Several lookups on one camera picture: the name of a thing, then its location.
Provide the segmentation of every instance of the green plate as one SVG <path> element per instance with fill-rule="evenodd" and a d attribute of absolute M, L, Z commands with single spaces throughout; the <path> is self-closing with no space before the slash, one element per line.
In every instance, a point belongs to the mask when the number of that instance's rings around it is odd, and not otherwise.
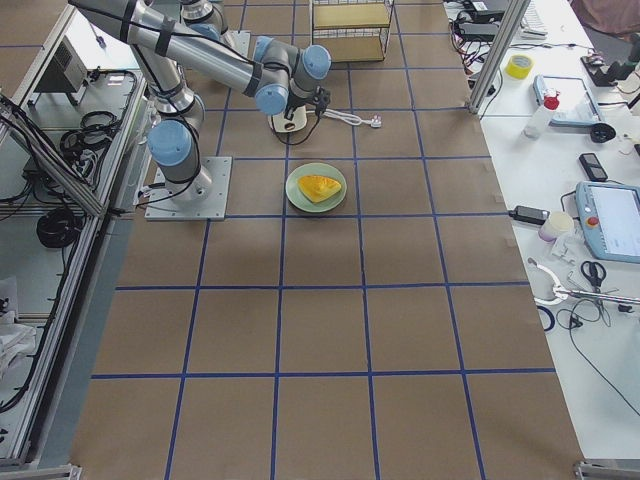
<path fill-rule="evenodd" d="M 340 182 L 342 188 L 338 193 L 326 200 L 313 203 L 304 196 L 304 193 L 302 193 L 298 187 L 298 179 L 307 175 L 322 175 L 323 177 L 332 178 Z M 344 179 L 344 175 L 340 173 L 340 170 L 331 165 L 327 165 L 326 163 L 307 163 L 296 168 L 289 174 L 285 191 L 289 201 L 300 210 L 311 213 L 326 212 L 337 207 L 340 205 L 340 202 L 344 200 L 344 197 L 347 195 L 347 181 Z"/>

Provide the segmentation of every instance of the white table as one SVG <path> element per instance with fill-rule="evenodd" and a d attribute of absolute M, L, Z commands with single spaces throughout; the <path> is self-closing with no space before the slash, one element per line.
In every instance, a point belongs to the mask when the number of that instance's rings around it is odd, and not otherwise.
<path fill-rule="evenodd" d="M 576 43 L 590 46 L 584 30 L 561 0 L 536 0 L 536 8 L 549 29 L 548 43 Z M 524 43 L 516 38 L 514 43 Z M 532 88 L 536 74 L 580 76 L 585 78 L 598 101 L 621 100 L 612 88 L 596 88 L 588 80 L 580 56 L 584 48 L 558 47 L 554 49 L 510 50 L 510 55 L 525 53 L 534 60 L 534 67 L 524 80 L 503 74 L 504 84 L 498 97 L 489 106 L 483 120 L 489 151 L 498 180 L 509 208 L 526 205 L 548 210 L 560 210 L 560 196 L 575 189 L 579 181 L 587 180 L 578 156 L 594 152 L 602 162 L 609 178 L 623 183 L 640 185 L 640 156 L 633 150 L 627 134 L 640 139 L 640 118 L 634 117 L 625 106 L 601 107 L 607 123 L 616 128 L 618 138 L 605 144 L 591 142 L 588 131 L 567 131 L 551 127 L 535 141 L 522 135 L 522 129 L 537 105 Z M 486 101 L 480 112 L 484 111 Z M 571 197 L 565 199 L 568 207 L 575 207 Z M 566 282 L 566 275 L 576 270 L 583 260 L 591 259 L 587 248 L 574 248 L 577 265 L 551 254 L 551 245 L 537 236 L 537 228 L 517 222 L 513 228 L 518 247 L 526 266 L 534 294 L 551 297 L 550 279 L 527 264 L 533 257 L 551 267 Z M 640 265 L 620 262 L 602 262 L 608 276 L 604 290 L 617 287 L 616 295 L 640 297 Z M 572 278 L 588 283 L 579 274 Z M 569 307 L 565 302 L 561 307 Z M 612 325 L 602 322 L 585 324 L 573 331 L 573 338 L 584 354 L 640 409 L 640 308 L 635 314 L 620 314 L 615 304 L 607 304 Z M 567 317 L 561 316 L 567 324 Z M 569 332 L 556 328 L 547 334 L 570 415 L 576 429 L 583 454 L 589 459 L 640 458 L 640 417 L 637 416 L 615 391 L 578 354 L 571 343 Z"/>

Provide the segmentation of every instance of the yellow tape roll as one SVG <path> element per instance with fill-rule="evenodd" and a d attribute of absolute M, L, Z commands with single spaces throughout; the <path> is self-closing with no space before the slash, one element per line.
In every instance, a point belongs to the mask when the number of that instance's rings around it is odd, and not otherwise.
<path fill-rule="evenodd" d="M 509 75 L 513 78 L 518 78 L 522 80 L 533 68 L 533 60 L 526 55 L 513 55 L 509 59 L 509 63 L 507 67 L 504 69 Z"/>

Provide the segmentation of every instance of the keyboard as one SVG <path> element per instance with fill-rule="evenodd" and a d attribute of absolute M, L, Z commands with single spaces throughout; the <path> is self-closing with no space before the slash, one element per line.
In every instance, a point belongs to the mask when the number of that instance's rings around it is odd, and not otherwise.
<path fill-rule="evenodd" d="M 520 22 L 520 36 L 522 38 L 544 40 L 547 38 L 548 33 L 546 25 L 540 20 L 534 0 L 531 0 Z"/>

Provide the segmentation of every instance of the tablet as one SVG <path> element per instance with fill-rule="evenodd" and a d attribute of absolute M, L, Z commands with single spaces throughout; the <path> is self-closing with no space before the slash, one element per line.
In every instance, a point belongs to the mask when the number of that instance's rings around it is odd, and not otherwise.
<path fill-rule="evenodd" d="M 580 182 L 576 204 L 594 257 L 640 263 L 640 187 Z"/>
<path fill-rule="evenodd" d="M 542 105 L 548 90 L 559 92 L 560 106 L 551 119 L 551 125 L 589 127 L 603 121 L 598 102 L 580 77 L 536 75 L 533 90 L 538 105 Z"/>

